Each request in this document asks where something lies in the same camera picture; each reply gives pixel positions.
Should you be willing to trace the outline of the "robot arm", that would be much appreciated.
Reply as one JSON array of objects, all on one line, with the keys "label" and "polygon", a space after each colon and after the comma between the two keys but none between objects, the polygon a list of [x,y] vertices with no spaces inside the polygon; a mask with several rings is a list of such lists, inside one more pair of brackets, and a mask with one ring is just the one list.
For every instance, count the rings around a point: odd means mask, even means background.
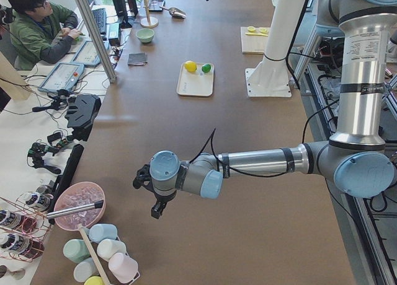
[{"label": "robot arm", "polygon": [[154,218],[162,215],[178,191],[217,198],[223,181],[236,173],[261,178],[292,172],[320,175],[357,198],[371,198],[393,184],[396,167],[384,153],[385,140],[378,130],[396,0],[319,0],[318,4],[318,30],[338,28],[344,34],[335,132],[326,141],[264,151],[200,152],[190,161],[171,151],[157,152],[132,183],[154,194]]}]

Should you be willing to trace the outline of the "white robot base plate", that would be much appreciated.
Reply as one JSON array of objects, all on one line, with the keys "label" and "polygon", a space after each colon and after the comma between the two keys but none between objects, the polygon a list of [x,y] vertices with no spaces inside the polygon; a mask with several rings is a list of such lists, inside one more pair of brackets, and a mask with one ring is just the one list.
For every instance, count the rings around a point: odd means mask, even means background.
[{"label": "white robot base plate", "polygon": [[246,88],[249,97],[291,97],[288,73],[281,69],[246,68]]}]

